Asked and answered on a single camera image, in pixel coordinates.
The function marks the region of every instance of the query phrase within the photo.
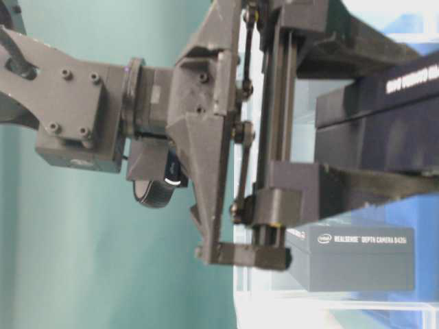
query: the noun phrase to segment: intel logo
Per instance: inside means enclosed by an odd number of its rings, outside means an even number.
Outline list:
[[[332,241],[332,235],[330,234],[322,234],[317,238],[317,241],[321,244],[321,245],[327,245],[328,243],[330,243]]]

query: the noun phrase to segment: robotic arm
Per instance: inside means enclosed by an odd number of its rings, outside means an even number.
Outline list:
[[[247,46],[237,86],[243,9]],[[205,263],[284,270],[291,262],[286,228],[366,202],[437,190],[436,181],[425,178],[289,163],[297,77],[359,78],[417,57],[352,17],[340,0],[215,0],[171,69],[145,66],[138,58],[127,66],[79,61],[14,32],[7,19],[3,24],[9,28],[0,31],[0,123],[37,130],[36,151],[49,164],[92,171],[120,172],[130,138],[127,180],[137,201],[162,208],[175,188],[193,182],[191,216],[202,235],[197,255]],[[258,178],[245,197],[254,132],[241,121],[241,105],[252,94],[255,27],[265,84]],[[19,70],[9,38],[31,74]],[[244,158],[230,211],[236,224],[252,228],[251,245],[220,242],[232,141],[242,144]],[[383,178],[391,186],[384,191],[377,188]]]

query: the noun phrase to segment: screw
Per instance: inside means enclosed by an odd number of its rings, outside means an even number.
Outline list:
[[[80,136],[84,139],[89,139],[90,138],[90,130],[88,128],[81,127],[80,128]]]
[[[12,10],[14,11],[15,14],[21,14],[22,12],[21,7],[19,5],[13,6]]]
[[[93,84],[99,84],[101,81],[101,77],[96,72],[92,72],[90,74],[90,80],[92,81]]]
[[[61,76],[64,80],[70,80],[73,75],[69,69],[62,69]]]
[[[46,127],[46,131],[51,135],[57,135],[61,131],[61,127],[56,122],[49,123],[49,126]]]
[[[198,80],[202,83],[202,84],[206,84],[207,82],[209,82],[209,74],[207,73],[201,73],[198,76]]]

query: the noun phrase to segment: teal wall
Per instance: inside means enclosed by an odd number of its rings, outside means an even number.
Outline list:
[[[31,37],[85,60],[140,56],[152,66],[175,62],[210,5],[20,3]],[[148,210],[135,203],[125,167],[121,175],[49,167],[34,141],[33,132],[0,128],[0,328],[236,328],[231,268],[193,257],[191,189]],[[230,224],[224,234],[231,239]]]

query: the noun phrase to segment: metal rod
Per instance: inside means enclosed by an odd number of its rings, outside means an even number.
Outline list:
[[[270,161],[290,160],[297,63],[297,44],[292,33],[283,33],[277,24],[265,58],[257,189],[266,187]]]

